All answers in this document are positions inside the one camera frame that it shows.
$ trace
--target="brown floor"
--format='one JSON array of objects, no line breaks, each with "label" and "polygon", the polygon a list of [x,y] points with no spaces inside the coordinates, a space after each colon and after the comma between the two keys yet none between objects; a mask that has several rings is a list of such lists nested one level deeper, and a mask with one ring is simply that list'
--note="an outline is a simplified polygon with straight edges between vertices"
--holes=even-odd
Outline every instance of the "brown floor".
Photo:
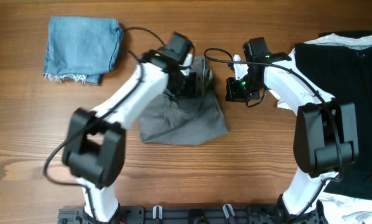
[{"label": "brown floor", "polygon": [[[104,102],[134,68],[133,60],[123,61],[100,86],[44,80],[50,16],[113,17],[165,41],[176,30],[193,40],[198,55],[208,47],[243,54],[242,45],[260,36],[271,52],[290,52],[320,32],[372,30],[372,1],[0,2],[0,223],[56,223],[59,208],[82,205],[81,189],[48,183],[42,165],[65,138],[71,113]],[[131,39],[137,54],[159,46],[142,31],[132,31]],[[135,125],[116,184],[122,205],[273,203],[290,184],[297,168],[295,115],[277,109],[270,94],[254,109],[225,102],[226,78],[233,74],[226,65],[210,66],[230,133],[196,147],[142,144]],[[50,173],[71,179],[59,156]]]}]

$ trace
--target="wooden floor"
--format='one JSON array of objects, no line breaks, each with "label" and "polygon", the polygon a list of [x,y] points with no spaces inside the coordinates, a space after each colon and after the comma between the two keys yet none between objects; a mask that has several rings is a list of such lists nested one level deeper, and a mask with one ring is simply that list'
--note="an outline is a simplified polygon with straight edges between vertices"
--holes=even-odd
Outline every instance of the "wooden floor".
[{"label": "wooden floor", "polygon": [[[71,113],[104,102],[134,69],[132,59],[124,60],[100,86],[44,80],[50,16],[117,18],[165,41],[177,31],[193,41],[197,55],[208,47],[242,55],[242,45],[261,36],[271,52],[290,52],[320,32],[372,30],[372,1],[12,2],[19,3],[0,1],[0,223],[56,223],[59,208],[83,204],[81,189],[43,178],[45,158],[64,140]],[[128,40],[137,54],[159,46],[142,31],[132,31]],[[273,203],[290,184],[297,168],[295,115],[277,109],[270,94],[253,109],[225,102],[226,78],[233,74],[226,65],[210,66],[230,133],[195,147],[142,144],[135,125],[116,181],[122,205]],[[72,179],[59,156],[50,173]]]}]

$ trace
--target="black garment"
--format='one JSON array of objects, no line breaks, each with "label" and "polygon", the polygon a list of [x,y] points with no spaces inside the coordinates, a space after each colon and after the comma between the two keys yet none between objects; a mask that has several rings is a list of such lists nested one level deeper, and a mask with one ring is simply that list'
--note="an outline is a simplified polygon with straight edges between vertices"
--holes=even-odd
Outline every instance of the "black garment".
[{"label": "black garment", "polygon": [[339,102],[354,102],[359,158],[345,169],[328,193],[372,200],[372,46],[353,50],[341,46],[295,45],[297,68]]}]

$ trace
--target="blue towel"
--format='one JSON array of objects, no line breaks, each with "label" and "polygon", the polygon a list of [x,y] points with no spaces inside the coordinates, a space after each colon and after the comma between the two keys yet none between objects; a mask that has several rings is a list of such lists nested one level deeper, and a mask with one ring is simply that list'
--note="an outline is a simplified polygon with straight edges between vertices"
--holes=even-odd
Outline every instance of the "blue towel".
[{"label": "blue towel", "polygon": [[44,77],[99,84],[113,69],[123,34],[116,19],[52,17]]}]

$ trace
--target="white fringe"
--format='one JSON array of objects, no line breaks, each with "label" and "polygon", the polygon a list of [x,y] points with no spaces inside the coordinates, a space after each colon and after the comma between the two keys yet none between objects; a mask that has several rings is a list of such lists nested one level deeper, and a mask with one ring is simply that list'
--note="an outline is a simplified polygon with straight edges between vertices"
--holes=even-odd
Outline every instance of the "white fringe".
[{"label": "white fringe", "polygon": [[44,77],[48,78],[50,81],[55,80],[58,83],[61,83],[64,78],[71,78],[75,82],[82,82],[83,84],[86,83],[86,75],[80,74],[53,75],[51,73],[45,73]]}]

